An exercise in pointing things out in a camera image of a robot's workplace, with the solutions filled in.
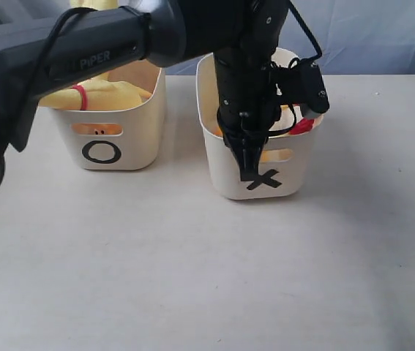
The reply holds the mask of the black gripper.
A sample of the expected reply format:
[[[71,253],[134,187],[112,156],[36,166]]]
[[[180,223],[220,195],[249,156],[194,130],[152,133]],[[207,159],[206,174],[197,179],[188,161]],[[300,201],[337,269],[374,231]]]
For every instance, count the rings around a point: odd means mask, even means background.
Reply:
[[[257,178],[269,130],[280,115],[272,81],[276,48],[269,43],[236,43],[214,52],[217,123],[239,167],[241,181]]]

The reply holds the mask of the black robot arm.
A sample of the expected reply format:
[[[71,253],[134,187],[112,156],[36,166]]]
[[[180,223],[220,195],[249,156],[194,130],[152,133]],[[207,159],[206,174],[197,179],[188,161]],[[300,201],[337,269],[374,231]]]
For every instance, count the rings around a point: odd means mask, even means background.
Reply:
[[[1,24],[0,186],[4,152],[26,147],[45,95],[141,59],[169,67],[226,48],[268,58],[288,11],[287,1],[131,1]]]

